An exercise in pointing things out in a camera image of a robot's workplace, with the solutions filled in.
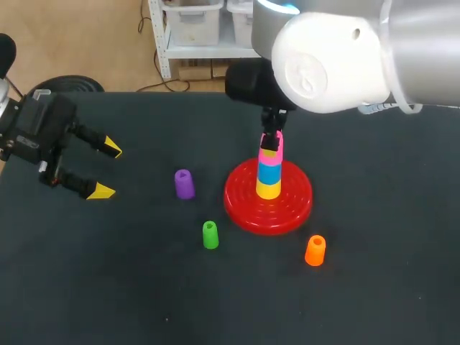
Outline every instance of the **ring stacking toy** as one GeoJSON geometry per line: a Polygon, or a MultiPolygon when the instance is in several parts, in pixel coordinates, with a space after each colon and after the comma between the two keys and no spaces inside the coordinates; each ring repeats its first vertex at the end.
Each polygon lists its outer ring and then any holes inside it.
{"type": "Polygon", "coordinates": [[[240,164],[225,184],[224,206],[231,220],[260,235],[296,230],[310,216],[313,191],[305,173],[283,160],[282,133],[278,151],[259,150],[259,157],[240,164]]]}

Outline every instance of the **orange ring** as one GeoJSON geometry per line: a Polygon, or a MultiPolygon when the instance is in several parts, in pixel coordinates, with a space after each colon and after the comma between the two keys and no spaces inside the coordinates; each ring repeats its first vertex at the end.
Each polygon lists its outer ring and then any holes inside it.
{"type": "Polygon", "coordinates": [[[314,235],[308,241],[305,262],[310,266],[321,266],[326,253],[326,240],[319,235],[314,235]]]}

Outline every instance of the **white shelf frame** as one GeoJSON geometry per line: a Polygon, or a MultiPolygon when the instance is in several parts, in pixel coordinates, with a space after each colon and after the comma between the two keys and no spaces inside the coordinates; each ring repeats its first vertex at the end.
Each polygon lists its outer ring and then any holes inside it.
{"type": "Polygon", "coordinates": [[[174,44],[169,24],[163,24],[161,0],[149,0],[150,17],[152,18],[153,35],[157,46],[158,61],[164,79],[171,78],[170,59],[237,59],[258,58],[259,55],[251,48],[235,45],[233,25],[221,20],[220,40],[218,45],[208,47],[180,47],[174,44]]]}

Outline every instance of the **red base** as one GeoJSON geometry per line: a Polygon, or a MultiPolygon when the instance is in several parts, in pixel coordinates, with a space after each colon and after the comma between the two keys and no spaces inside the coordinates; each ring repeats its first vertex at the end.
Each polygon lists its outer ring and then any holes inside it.
{"type": "Polygon", "coordinates": [[[224,205],[236,225],[259,235],[281,235],[296,230],[307,220],[313,192],[297,165],[283,161],[281,194],[274,200],[264,200],[256,194],[256,180],[256,158],[240,164],[227,179],[224,205]]]}

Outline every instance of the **wooden floor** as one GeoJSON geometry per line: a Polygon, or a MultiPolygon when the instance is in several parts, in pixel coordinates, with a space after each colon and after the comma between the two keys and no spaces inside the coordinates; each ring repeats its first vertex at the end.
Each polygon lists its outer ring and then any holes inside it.
{"type": "MultiPolygon", "coordinates": [[[[137,32],[140,1],[1,0],[0,32],[13,37],[18,50],[10,79],[22,92],[69,74],[92,77],[107,91],[159,83],[151,22],[145,22],[143,33],[137,32]]],[[[144,14],[149,14],[147,1],[144,14]]],[[[224,85],[199,82],[191,90],[223,91],[224,85]]]]}

